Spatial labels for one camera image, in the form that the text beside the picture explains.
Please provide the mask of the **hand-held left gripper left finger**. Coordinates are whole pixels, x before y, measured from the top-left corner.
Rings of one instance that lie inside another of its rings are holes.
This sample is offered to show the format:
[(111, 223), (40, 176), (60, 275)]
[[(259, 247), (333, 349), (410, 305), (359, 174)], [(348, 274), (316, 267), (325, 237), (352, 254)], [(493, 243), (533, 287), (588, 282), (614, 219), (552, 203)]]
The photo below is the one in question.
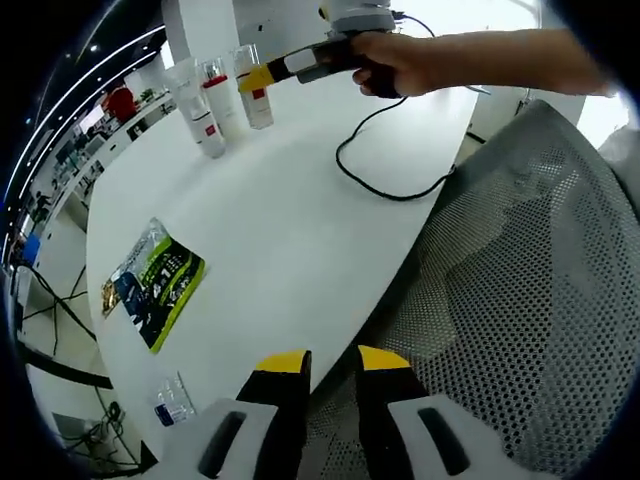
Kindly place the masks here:
[(234, 399), (213, 405), (213, 430), (198, 462), (207, 479), (295, 479), (306, 443), (312, 353), (261, 360)]

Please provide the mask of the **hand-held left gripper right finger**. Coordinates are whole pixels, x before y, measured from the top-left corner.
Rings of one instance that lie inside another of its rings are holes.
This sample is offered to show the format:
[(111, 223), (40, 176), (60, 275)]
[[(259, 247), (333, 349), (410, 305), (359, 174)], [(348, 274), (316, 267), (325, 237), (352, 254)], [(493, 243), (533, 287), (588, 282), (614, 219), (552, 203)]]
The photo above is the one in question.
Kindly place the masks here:
[(359, 439), (373, 479), (506, 479), (495, 432), (444, 395), (430, 395), (408, 360), (360, 345)]

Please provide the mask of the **person's right hand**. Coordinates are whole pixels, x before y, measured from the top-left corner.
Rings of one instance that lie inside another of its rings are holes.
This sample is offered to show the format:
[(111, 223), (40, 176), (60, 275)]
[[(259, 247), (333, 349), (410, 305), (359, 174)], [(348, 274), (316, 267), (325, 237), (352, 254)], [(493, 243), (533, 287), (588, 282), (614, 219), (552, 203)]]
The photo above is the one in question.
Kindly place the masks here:
[(390, 67), (395, 90), (416, 97), (455, 84), (455, 65), (445, 38), (414, 38), (367, 32), (351, 40), (352, 50), (376, 64)]

